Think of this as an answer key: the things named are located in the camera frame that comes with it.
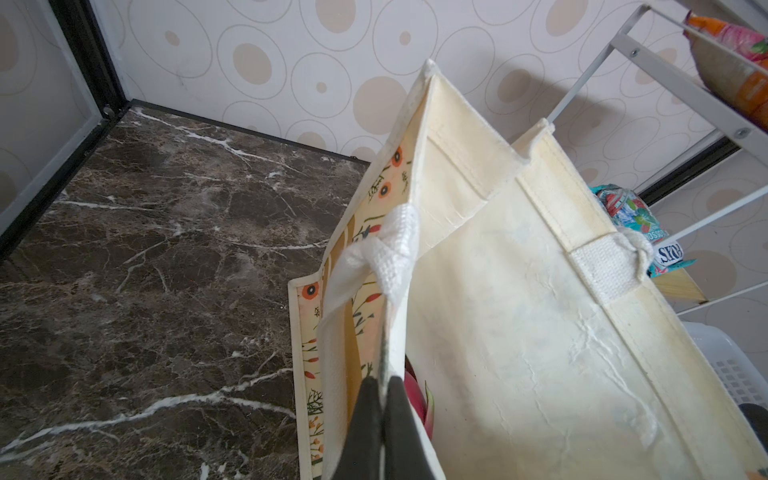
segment black frame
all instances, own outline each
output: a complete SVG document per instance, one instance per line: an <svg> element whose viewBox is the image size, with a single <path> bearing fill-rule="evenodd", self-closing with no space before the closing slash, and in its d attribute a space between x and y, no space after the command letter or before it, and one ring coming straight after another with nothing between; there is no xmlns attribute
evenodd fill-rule
<svg viewBox="0 0 768 480"><path fill-rule="evenodd" d="M672 170L659 181L641 191L638 196L650 206L671 194L683 185L690 183L699 175L717 166L721 161L741 150L727 137L713 142L690 160Z"/></svg>
<svg viewBox="0 0 768 480"><path fill-rule="evenodd" d="M0 261L8 258L130 106L91 3L88 0L48 0L48 3L91 90L102 120L0 234Z"/></svg>
<svg viewBox="0 0 768 480"><path fill-rule="evenodd" d="M128 103L88 0L48 0L99 111L107 118Z"/></svg>

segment snack bag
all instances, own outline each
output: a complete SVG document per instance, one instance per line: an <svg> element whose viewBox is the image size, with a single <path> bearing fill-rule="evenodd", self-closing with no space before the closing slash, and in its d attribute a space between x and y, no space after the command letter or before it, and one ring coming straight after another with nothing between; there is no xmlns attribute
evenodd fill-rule
<svg viewBox="0 0 768 480"><path fill-rule="evenodd" d="M648 268L651 277L692 265L696 260L683 260L683 248L679 243L661 245L669 233L661 228L650 208L635 192L618 185L608 184L592 188L608 216L619 227L641 232L654 245L654 261Z"/></svg>
<svg viewBox="0 0 768 480"><path fill-rule="evenodd" d="M694 17L689 12L685 23L712 37L738 55L768 68L766 37L748 28L715 18ZM768 78L714 45L683 33L704 84L741 114L762 129L768 129Z"/></svg>

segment frosted glass panel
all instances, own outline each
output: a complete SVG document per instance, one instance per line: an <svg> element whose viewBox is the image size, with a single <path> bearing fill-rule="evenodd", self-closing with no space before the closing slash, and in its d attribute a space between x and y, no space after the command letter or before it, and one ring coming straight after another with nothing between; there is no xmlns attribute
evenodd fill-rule
<svg viewBox="0 0 768 480"><path fill-rule="evenodd" d="M48 3L0 0L0 232L99 120Z"/></svg>

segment white plastic basket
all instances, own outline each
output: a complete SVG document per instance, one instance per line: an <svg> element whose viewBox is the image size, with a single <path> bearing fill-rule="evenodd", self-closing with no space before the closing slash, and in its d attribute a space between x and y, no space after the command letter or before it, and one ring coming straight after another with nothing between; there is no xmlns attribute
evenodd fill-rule
<svg viewBox="0 0 768 480"><path fill-rule="evenodd" d="M754 403L768 409L768 382L723 330L703 323L683 325L737 405Z"/></svg>

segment non-woven bag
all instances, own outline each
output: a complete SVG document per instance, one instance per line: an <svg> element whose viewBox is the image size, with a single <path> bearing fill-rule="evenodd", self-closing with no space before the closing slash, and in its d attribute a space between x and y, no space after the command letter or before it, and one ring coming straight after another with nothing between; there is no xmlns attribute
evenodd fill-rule
<svg viewBox="0 0 768 480"><path fill-rule="evenodd" d="M406 353L436 478L763 477L649 246L553 131L510 146L425 64L320 269L288 286L302 480L331 478L360 382L402 377Z"/></svg>

